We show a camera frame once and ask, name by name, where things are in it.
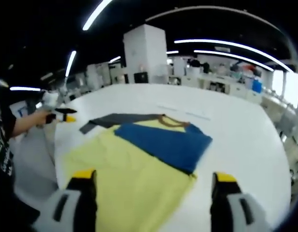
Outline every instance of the white table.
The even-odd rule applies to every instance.
[[[197,166],[193,189],[160,231],[210,231],[212,174],[216,171],[236,177],[241,189],[262,205],[270,226],[277,226],[289,210],[291,185],[286,154],[259,105],[192,87],[130,84],[100,89],[67,106],[78,113],[76,123],[57,125],[55,158],[60,187],[66,182],[60,158],[104,130],[96,127],[82,135],[79,129],[88,120],[111,113],[161,113],[193,123],[213,142]]]

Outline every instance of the shirt sleeve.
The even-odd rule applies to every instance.
[[[5,130],[5,137],[7,140],[9,140],[12,136],[13,131],[14,131],[16,117],[13,115],[9,106],[1,105],[0,110],[1,110],[1,117],[2,117],[2,121],[3,121],[3,127]]]

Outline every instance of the person's arm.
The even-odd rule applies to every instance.
[[[49,115],[50,112],[45,110],[36,111],[35,113],[22,117],[17,118],[14,124],[14,129],[11,134],[11,137],[16,137],[34,126],[43,125],[46,123],[46,117]]]

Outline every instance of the desk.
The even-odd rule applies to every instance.
[[[288,212],[291,185],[286,154],[273,123],[259,105],[191,87],[129,84],[100,89],[67,106],[78,113],[76,123],[57,125],[55,159],[60,188],[67,181],[61,157],[104,130],[96,127],[82,135],[79,129],[88,120],[111,113],[167,114],[198,126],[213,142],[197,166],[193,189],[160,231],[210,231],[215,171],[235,176],[241,189],[262,205],[271,226],[277,226]]]

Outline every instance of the black ceiling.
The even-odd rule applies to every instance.
[[[46,87],[40,78],[66,68],[77,50],[71,73],[88,64],[124,55],[123,34],[156,14],[176,7],[226,6],[258,15],[284,29],[298,41],[298,6],[277,2],[219,0],[113,0],[88,31],[82,27],[101,0],[0,1],[0,76],[12,85]],[[220,10],[191,10],[153,19],[148,24],[166,31],[169,50],[183,54],[213,49],[210,44],[174,44],[177,39],[205,38],[250,45],[278,59],[290,58],[277,30],[247,16]],[[269,61],[242,49],[233,54]]]

